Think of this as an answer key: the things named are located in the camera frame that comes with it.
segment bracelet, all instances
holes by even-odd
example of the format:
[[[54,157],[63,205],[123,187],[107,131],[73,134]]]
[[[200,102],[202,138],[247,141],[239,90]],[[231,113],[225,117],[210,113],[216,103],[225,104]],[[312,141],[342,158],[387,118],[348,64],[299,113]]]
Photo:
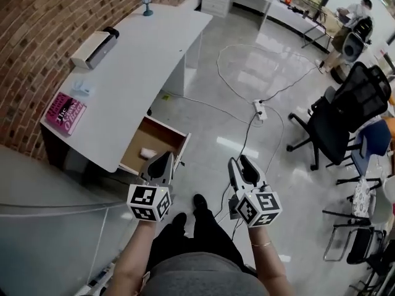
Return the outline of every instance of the bracelet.
[[[251,244],[253,247],[267,247],[268,245],[271,245],[272,244],[272,242],[271,241],[269,241],[269,242],[266,242],[265,244]]]

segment open drawer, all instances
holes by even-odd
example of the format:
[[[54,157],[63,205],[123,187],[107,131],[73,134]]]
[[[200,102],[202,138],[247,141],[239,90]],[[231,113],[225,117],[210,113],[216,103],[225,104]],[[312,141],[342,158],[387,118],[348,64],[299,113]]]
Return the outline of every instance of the open drawer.
[[[174,169],[177,169],[191,134],[183,134],[155,118],[145,116],[129,143],[119,167],[136,175],[146,159],[140,156],[141,148],[152,149],[158,154],[171,151],[174,154]]]

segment brick wall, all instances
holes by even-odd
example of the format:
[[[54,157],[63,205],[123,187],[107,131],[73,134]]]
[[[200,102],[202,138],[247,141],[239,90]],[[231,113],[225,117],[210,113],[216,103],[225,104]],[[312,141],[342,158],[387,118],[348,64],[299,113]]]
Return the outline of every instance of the brick wall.
[[[184,0],[153,0],[178,5]],[[0,144],[42,159],[40,118],[95,30],[114,26],[140,0],[0,0]]]

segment blue chair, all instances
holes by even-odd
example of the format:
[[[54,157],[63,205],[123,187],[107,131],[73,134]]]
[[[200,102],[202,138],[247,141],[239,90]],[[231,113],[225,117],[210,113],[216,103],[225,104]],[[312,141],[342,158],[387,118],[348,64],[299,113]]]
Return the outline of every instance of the blue chair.
[[[347,182],[358,182],[361,176],[366,175],[369,166],[369,160],[372,155],[383,156],[388,150],[389,143],[391,142],[391,133],[384,120],[377,121],[362,129],[356,137],[350,139],[354,141],[351,154],[343,159],[351,159],[352,162],[348,165],[355,165],[358,171],[358,176],[352,179],[339,179],[336,185]],[[376,181],[377,179],[367,179],[367,181]]]

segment black pants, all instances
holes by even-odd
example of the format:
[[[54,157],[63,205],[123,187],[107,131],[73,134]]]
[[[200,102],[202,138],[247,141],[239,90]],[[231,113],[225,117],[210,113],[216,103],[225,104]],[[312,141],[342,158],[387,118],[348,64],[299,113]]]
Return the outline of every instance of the black pants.
[[[210,252],[226,258],[245,273],[253,274],[244,266],[243,258],[228,234],[219,226],[208,209],[195,210],[193,238],[184,236],[185,230],[168,224],[154,239],[149,255],[147,271],[156,264],[188,252]]]

